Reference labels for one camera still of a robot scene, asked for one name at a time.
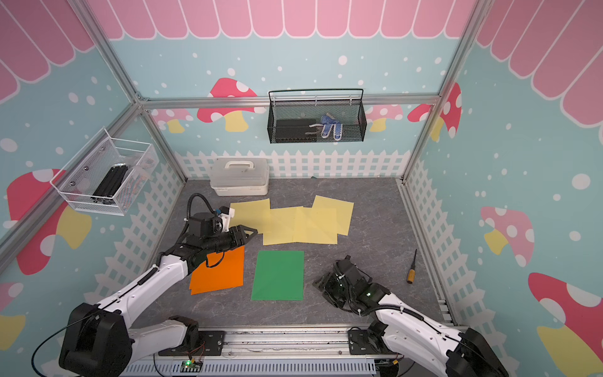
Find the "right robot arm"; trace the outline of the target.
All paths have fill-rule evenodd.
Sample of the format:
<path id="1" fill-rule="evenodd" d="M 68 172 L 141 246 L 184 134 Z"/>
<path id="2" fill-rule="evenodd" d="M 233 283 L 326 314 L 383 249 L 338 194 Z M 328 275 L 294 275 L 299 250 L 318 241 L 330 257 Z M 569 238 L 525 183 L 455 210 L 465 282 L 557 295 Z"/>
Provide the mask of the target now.
<path id="1" fill-rule="evenodd" d="M 508 376 L 478 331 L 444 325 L 416 311 L 352 263 L 350 256 L 312 285 L 337 309 L 370 317 L 369 347 L 410 358 L 437 376 Z"/>

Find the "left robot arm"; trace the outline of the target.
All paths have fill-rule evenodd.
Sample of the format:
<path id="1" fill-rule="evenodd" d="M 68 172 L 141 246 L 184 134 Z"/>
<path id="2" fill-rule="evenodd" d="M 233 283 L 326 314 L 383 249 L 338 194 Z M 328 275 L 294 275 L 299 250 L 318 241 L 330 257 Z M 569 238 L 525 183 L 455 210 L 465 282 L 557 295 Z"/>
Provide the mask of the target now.
<path id="1" fill-rule="evenodd" d="M 135 361 L 163 350 L 184 350 L 193 355 L 204 348 L 196 320 L 172 316 L 164 322 L 133 328 L 133 323 L 168 289 L 201 265 L 212 268 L 209 255 L 245 246 L 257 229 L 232 225 L 230 207 L 192 213 L 188 198 L 185 224 L 174 245 L 160 253 L 155 263 L 115 294 L 96 304 L 83 303 L 71 312 L 58 358 L 60 368 L 78 376 L 118 376 Z"/>

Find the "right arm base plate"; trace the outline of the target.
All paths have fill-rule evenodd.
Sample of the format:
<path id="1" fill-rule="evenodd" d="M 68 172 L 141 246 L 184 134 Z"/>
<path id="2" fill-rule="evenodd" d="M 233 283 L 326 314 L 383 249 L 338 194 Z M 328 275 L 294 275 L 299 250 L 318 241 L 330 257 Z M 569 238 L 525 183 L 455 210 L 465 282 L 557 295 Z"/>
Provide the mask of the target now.
<path id="1" fill-rule="evenodd" d="M 352 327 L 347 331 L 351 355 L 394 355 L 374 331 Z"/>

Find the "orange paper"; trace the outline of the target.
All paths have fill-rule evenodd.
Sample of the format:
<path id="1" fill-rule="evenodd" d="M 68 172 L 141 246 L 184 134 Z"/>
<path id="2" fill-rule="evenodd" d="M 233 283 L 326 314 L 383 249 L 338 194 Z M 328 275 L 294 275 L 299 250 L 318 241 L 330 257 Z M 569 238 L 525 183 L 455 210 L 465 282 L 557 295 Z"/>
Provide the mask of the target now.
<path id="1" fill-rule="evenodd" d="M 245 246 L 225 253 L 224 259 L 214 268 L 205 263 L 192 274 L 189 290 L 192 295 L 243 286 Z"/>

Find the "small green paper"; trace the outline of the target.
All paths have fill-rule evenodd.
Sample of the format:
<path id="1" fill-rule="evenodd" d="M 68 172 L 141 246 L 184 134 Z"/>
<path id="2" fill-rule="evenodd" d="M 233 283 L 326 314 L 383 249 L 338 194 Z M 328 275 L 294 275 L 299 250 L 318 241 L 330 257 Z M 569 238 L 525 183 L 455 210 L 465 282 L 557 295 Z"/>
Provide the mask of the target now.
<path id="1" fill-rule="evenodd" d="M 302 301 L 304 275 L 303 251 L 260 251 L 251 300 Z"/>

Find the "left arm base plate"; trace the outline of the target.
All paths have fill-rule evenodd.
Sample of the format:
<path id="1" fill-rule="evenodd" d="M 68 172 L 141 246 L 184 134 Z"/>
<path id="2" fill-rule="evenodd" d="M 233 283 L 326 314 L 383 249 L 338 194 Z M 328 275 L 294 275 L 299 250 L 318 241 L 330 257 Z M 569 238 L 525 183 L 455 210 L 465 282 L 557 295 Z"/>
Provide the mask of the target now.
<path id="1" fill-rule="evenodd" d="M 187 334 L 180 346 L 161 350 L 161 357 L 205 357 L 221 356 L 225 345 L 224 331 L 198 331 Z"/>

